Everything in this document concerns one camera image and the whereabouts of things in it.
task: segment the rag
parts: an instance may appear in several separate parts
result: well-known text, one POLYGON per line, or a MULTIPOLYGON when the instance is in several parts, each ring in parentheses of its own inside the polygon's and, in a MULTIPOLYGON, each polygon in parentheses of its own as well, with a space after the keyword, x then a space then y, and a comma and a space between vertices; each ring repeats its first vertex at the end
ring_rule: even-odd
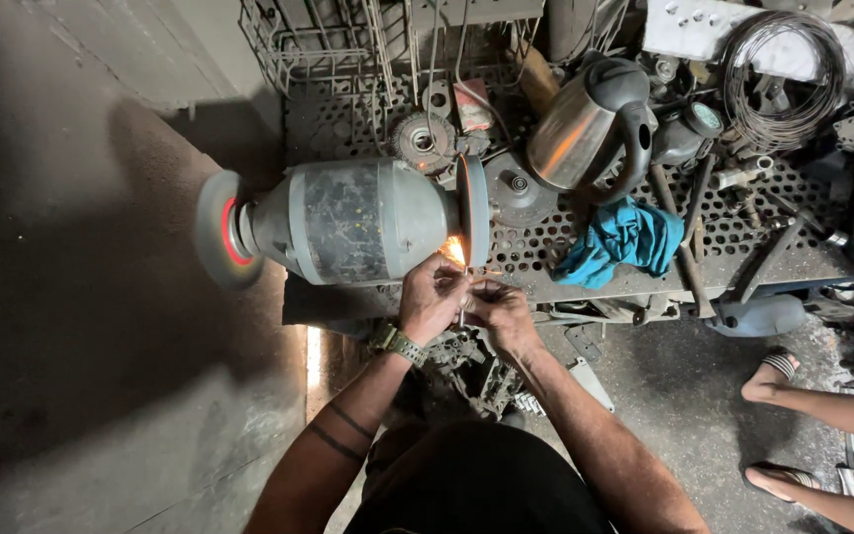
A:
POLYGON ((552 279, 598 289, 611 280, 619 263, 638 266, 656 278, 664 276, 683 235, 680 217, 625 197, 598 208, 585 235, 552 270, 552 279))

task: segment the green watch strap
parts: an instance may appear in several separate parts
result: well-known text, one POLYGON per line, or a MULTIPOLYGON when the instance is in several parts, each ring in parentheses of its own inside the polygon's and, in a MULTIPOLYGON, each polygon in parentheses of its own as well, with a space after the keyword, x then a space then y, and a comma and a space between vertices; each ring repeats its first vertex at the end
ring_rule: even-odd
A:
POLYGON ((374 350, 397 353, 409 360, 414 367, 420 368, 427 359, 427 351, 417 343, 411 341, 403 332, 389 322, 382 323, 381 327, 371 336, 368 346, 374 350))

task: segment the coiled wire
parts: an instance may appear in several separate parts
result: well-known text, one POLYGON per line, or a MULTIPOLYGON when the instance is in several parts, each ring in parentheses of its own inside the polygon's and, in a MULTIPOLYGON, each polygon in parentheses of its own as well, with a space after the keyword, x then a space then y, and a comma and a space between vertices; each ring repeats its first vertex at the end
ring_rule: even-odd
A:
POLYGON ((741 22, 730 34, 721 61, 724 105, 738 132, 764 154, 799 146, 835 114, 846 85, 846 57, 832 28, 814 15, 763 11, 741 22), (787 110, 760 113, 746 90, 753 57, 767 42, 787 32, 811 45, 819 66, 818 84, 805 101, 787 110))

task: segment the electric kettle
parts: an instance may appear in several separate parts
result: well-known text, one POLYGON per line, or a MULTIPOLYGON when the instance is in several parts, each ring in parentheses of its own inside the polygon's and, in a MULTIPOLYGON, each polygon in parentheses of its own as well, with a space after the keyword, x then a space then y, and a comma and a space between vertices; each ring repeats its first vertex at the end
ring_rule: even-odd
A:
POLYGON ((587 188, 587 200, 622 199, 644 179, 651 161, 648 76, 625 59, 596 58, 565 84, 526 145, 533 177, 560 193, 587 188), (597 180, 617 163, 623 169, 610 188, 597 180))

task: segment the person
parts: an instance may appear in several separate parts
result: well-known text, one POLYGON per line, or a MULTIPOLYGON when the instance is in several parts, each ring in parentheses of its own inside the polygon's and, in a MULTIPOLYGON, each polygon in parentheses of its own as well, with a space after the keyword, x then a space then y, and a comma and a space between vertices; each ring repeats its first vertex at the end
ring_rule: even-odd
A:
MULTIPOLYGON (((522 374, 578 473, 526 431, 448 424, 428 431, 365 489, 346 532, 709 532, 668 469, 547 351, 520 289, 473 282, 434 255, 405 277, 397 327, 423 347, 461 306, 522 374)), ((398 354, 378 355, 323 407, 268 477, 246 532, 325 530, 411 365, 398 354)))
MULTIPOLYGON (((744 399, 788 407, 840 431, 854 434, 854 395, 803 390, 790 385, 799 361, 783 351, 763 359, 740 389, 744 399)), ((760 462, 744 470, 745 480, 787 503, 799 503, 854 532, 854 497, 829 493, 812 473, 760 462)))

